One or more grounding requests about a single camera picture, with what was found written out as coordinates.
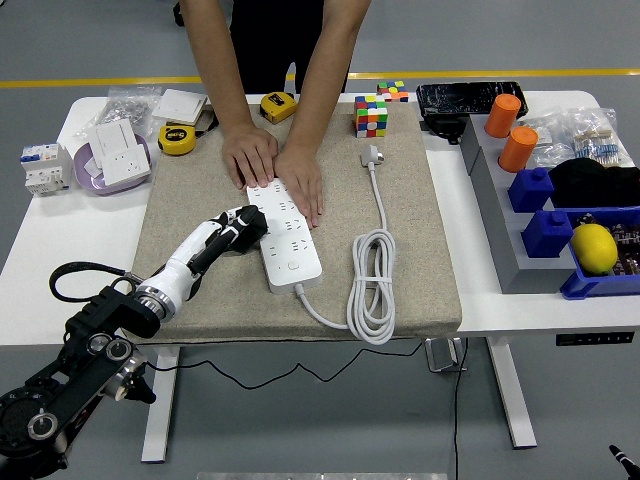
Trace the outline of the person's left hand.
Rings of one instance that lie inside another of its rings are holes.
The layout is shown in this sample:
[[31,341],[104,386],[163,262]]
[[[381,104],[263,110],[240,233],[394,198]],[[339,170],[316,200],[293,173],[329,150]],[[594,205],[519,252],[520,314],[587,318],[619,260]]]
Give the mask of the person's left hand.
[[309,229],[319,226],[324,211],[323,182],[317,152],[286,145],[275,159],[275,173],[286,186]]

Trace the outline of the person's right hand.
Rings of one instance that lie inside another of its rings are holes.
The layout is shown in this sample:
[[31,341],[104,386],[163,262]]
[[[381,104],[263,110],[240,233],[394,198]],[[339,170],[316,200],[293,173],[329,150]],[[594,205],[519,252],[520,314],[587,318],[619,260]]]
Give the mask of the person's right hand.
[[223,160],[234,186],[266,187],[275,177],[278,142],[264,129],[240,125],[224,131]]

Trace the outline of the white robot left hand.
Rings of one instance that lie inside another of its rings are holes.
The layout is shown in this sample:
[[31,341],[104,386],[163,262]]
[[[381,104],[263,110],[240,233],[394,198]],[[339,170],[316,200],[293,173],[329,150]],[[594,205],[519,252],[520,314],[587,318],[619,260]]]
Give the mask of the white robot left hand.
[[228,210],[204,221],[180,244],[163,268],[144,280],[134,298],[168,320],[198,289],[197,283],[223,254],[243,254],[267,233],[265,215],[255,205]]

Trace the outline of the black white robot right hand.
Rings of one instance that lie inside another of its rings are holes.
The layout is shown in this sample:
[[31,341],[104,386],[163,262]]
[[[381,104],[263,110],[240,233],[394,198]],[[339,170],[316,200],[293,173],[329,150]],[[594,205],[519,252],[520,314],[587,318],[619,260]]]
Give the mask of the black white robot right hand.
[[640,479],[640,467],[638,464],[633,462],[622,450],[613,444],[609,446],[609,451],[615,460],[623,467],[629,480]]

